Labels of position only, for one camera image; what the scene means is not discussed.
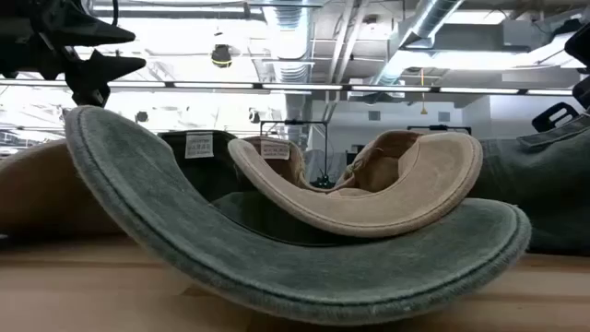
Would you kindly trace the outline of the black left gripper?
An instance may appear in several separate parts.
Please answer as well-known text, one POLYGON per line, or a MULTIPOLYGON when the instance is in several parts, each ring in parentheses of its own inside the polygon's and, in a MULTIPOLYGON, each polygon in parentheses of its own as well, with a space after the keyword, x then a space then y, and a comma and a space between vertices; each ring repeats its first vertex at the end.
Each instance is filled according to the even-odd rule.
MULTIPOLYGON (((37 9, 54 3, 57 13, 63 13, 57 40, 64 45, 98 46, 136 38, 133 32, 90 15, 80 0, 0 0, 0 77, 14 79, 21 72, 37 72, 44 79, 56 79, 63 71, 30 22, 37 9)), ((65 67, 65 82, 76 105, 104 107, 111 94, 108 84, 146 63, 141 58, 106 56, 94 50, 88 60, 74 60, 65 67)))

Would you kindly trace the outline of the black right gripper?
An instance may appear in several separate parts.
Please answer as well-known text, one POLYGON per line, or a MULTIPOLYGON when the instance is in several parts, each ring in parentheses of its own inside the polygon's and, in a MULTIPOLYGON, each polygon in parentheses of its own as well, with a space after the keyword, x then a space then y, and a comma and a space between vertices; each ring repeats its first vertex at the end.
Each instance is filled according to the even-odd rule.
MULTIPOLYGON (((565 42, 564 51, 585 67, 590 67, 590 22, 582 26, 565 42)), ((572 95, 586 110, 590 110, 590 76, 572 88, 572 95)), ((532 126, 538 133, 547 132, 571 121, 578 115, 579 113, 570 104, 558 102, 536 116, 532 120, 532 126)))

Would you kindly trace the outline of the tan baseball cap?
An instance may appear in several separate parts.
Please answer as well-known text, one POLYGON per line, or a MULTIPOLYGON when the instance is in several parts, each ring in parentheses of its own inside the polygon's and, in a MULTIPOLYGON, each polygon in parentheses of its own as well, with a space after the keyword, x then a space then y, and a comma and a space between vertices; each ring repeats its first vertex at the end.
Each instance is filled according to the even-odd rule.
POLYGON ((122 232, 79 176, 63 139, 0 160, 0 234, 49 239, 122 232))
POLYGON ((378 238, 425 227, 467 196, 482 167, 480 143, 468 134, 381 133, 329 189, 304 178, 299 148, 266 137, 235 138, 231 158, 268 199, 296 219, 340 235, 378 238))

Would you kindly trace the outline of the black hanging ceiling speaker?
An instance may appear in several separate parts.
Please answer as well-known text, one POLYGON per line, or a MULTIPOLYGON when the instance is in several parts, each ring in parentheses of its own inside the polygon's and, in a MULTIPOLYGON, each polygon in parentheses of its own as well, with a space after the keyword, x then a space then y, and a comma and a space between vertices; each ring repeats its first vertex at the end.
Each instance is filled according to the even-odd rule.
POLYGON ((228 68, 232 64, 230 47, 228 44, 216 44, 211 53, 211 62, 219 68, 228 68))

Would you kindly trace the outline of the long linear ceiling light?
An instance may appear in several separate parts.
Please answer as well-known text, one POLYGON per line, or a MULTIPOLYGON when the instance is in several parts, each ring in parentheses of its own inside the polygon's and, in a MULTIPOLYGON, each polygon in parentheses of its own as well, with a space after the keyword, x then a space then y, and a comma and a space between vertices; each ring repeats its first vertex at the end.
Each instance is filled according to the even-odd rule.
POLYGON ((237 89, 237 90, 279 90, 279 91, 352 91, 386 93, 444 93, 481 95, 526 95, 571 97, 570 89, 508 89, 508 88, 460 88, 436 86, 374 86, 349 84, 285 84, 285 83, 223 83, 223 82, 179 82, 179 81, 113 81, 108 84, 116 89, 237 89))

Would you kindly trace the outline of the silver round ceiling duct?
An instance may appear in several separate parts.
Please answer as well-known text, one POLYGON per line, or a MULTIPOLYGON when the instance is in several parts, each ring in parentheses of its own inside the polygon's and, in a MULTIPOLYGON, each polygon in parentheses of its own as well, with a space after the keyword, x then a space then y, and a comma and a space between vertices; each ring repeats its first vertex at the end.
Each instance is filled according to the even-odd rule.
MULTIPOLYGON (((263 8, 270 29, 271 54, 277 59, 273 65, 275 82, 282 84, 307 84, 311 79, 310 34, 312 10, 296 6, 266 6, 263 8)), ((305 120, 311 104, 303 94, 287 94, 286 120, 305 120)), ((288 125, 288 140, 301 143, 302 125, 288 125)))
POLYGON ((372 85, 391 86, 431 50, 435 35, 465 0, 419 0, 415 14, 395 25, 388 39, 388 60, 372 79, 372 85))

